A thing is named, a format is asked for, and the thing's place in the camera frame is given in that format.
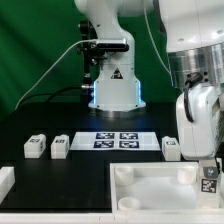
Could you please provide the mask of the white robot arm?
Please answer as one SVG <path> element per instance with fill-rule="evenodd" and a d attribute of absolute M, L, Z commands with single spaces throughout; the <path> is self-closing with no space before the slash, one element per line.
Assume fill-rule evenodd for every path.
<path fill-rule="evenodd" d="M 168 74 L 183 90 L 176 121 L 183 157 L 211 160 L 222 139 L 224 117 L 224 0 L 74 0 L 92 24 L 90 42 L 100 65 L 89 107 L 106 114 L 129 113 L 145 106 L 135 76 L 135 41 L 120 17 L 154 12 L 167 38 Z"/>

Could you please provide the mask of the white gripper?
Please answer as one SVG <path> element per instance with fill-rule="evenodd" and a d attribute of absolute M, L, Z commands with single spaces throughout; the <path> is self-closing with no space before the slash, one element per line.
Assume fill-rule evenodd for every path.
<path fill-rule="evenodd" d="M 197 85 L 189 91 L 193 121 L 186 118 L 184 94 L 176 102 L 176 120 L 181 153 L 186 160 L 208 160 L 215 157 L 224 138 L 224 112 L 213 86 Z"/>

